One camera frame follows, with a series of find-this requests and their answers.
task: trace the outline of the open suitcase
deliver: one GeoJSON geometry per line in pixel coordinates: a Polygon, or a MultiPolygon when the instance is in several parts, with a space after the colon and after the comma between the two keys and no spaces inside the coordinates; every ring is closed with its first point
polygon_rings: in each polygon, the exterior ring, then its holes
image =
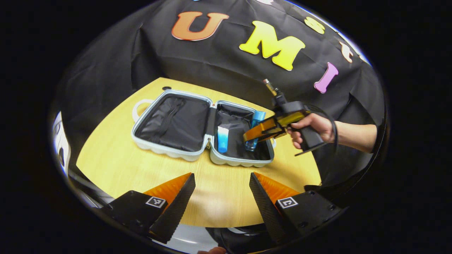
{"type": "Polygon", "coordinates": [[[273,161],[276,141],[259,142],[254,152],[245,150],[243,134],[250,129],[255,111],[240,104],[222,100],[213,103],[202,95],[170,89],[155,100],[144,99],[135,105],[132,139],[141,149],[187,161],[197,160],[207,147],[215,164],[263,167],[273,161]],[[137,108],[143,103],[151,104],[138,116],[137,108]],[[217,149],[218,126],[229,129],[225,153],[217,149]]]}

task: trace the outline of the hand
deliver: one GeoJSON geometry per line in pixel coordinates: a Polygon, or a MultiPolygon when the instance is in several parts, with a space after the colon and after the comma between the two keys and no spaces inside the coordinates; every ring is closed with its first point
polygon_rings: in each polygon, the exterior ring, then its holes
{"type": "Polygon", "coordinates": [[[222,247],[214,247],[210,251],[200,250],[198,254],[225,254],[226,250],[222,247]]]}
{"type": "MultiPolygon", "coordinates": [[[[319,133],[324,142],[334,142],[333,125],[328,119],[321,117],[315,113],[311,113],[302,120],[296,123],[292,123],[291,127],[301,129],[309,125],[319,133]]],[[[299,132],[293,132],[291,128],[287,128],[287,132],[292,137],[293,146],[297,149],[301,149],[300,144],[303,142],[301,134],[299,132]]]]}

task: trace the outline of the yellow letter m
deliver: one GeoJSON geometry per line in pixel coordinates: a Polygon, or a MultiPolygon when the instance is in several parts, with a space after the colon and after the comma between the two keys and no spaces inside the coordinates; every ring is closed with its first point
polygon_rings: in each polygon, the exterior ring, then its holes
{"type": "Polygon", "coordinates": [[[279,52],[277,56],[272,57],[273,63],[291,71],[293,69],[293,60],[298,52],[305,47],[305,44],[293,36],[278,40],[275,28],[267,23],[253,21],[253,25],[256,28],[250,38],[245,44],[240,44],[239,48],[245,52],[256,55],[259,53],[257,47],[261,44],[262,56],[264,58],[268,58],[279,52]]]}

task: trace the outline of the blue bottle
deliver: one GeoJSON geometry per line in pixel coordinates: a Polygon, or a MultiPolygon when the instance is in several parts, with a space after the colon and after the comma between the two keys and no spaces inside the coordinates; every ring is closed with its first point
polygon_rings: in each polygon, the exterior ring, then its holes
{"type": "MultiPolygon", "coordinates": [[[[260,121],[265,119],[265,112],[262,111],[256,111],[253,116],[253,120],[251,121],[251,128],[254,128],[256,125],[259,124],[260,121]]],[[[251,152],[254,152],[257,145],[257,138],[253,140],[248,140],[245,142],[245,149],[251,152]]]]}

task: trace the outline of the wooden table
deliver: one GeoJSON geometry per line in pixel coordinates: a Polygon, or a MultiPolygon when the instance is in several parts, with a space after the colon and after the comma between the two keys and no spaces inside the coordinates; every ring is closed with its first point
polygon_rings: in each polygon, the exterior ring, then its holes
{"type": "MultiPolygon", "coordinates": [[[[169,86],[212,99],[242,104],[266,116],[273,112],[204,87],[159,78],[143,87],[117,106],[93,131],[77,160],[79,169],[113,198],[129,190],[147,191],[188,172],[195,175],[196,188],[188,202],[181,223],[202,227],[238,227],[263,223],[249,187],[250,173],[256,171],[294,190],[304,192],[307,184],[319,185],[320,175],[312,153],[295,157],[299,152],[289,135],[278,138],[272,163],[263,168],[216,165],[206,149],[195,162],[138,148],[131,137],[134,125],[133,106],[142,99],[155,99],[169,86]]],[[[138,108],[144,112],[149,104],[138,108]]]]}

